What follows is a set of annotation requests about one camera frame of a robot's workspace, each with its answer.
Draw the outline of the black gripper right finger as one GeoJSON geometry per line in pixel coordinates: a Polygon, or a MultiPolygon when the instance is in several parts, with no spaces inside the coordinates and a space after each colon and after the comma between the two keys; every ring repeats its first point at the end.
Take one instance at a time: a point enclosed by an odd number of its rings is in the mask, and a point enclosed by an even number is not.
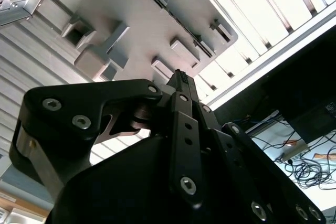
{"type": "Polygon", "coordinates": [[[234,123],[220,126],[183,75],[199,122],[207,192],[216,223],[325,223],[321,210],[234,123]]]}

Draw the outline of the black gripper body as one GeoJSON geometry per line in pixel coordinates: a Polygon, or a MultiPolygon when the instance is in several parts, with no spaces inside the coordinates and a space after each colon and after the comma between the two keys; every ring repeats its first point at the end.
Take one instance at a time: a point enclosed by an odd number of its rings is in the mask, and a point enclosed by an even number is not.
{"type": "Polygon", "coordinates": [[[91,167],[60,193],[48,223],[209,223],[170,186],[171,141],[152,137],[91,167]]]}

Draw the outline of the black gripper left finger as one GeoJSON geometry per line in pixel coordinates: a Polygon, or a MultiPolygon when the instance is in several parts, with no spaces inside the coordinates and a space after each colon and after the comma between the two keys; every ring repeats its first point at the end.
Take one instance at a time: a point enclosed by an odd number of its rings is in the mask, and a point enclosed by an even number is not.
{"type": "Polygon", "coordinates": [[[10,148],[16,169],[57,201],[77,175],[152,137],[171,141],[169,180],[196,208],[202,201],[198,121],[180,70],[158,87],[146,79],[70,84],[26,92],[10,148]]]}

